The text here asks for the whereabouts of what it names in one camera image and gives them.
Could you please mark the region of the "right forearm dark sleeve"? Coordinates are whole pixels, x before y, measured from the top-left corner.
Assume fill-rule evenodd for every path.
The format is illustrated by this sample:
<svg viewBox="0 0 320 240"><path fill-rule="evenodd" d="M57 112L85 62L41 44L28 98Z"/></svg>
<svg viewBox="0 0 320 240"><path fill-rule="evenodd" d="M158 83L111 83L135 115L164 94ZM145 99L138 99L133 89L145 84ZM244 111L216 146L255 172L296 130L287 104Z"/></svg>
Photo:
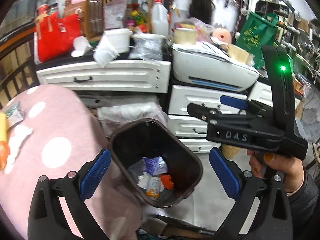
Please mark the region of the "right forearm dark sleeve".
<svg viewBox="0 0 320 240"><path fill-rule="evenodd" d="M319 187L304 169L301 187L288 194L293 224L303 224L319 219Z"/></svg>

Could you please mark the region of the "right hand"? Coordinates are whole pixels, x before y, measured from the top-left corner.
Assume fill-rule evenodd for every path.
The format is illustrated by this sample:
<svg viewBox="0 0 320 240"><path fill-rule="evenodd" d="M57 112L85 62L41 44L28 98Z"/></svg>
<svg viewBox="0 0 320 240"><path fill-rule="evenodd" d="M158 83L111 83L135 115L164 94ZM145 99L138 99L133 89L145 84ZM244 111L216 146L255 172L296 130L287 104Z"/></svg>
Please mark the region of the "right hand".
<svg viewBox="0 0 320 240"><path fill-rule="evenodd" d="M256 177L262 178L263 166L254 155L254 151L247 150L247 155L250 156L249 165L251 172ZM275 153L265 153L264 162L268 167L286 174L284 179L286 192L295 192L302 186L304 182L304 168L300 159L294 157L288 158Z"/></svg>

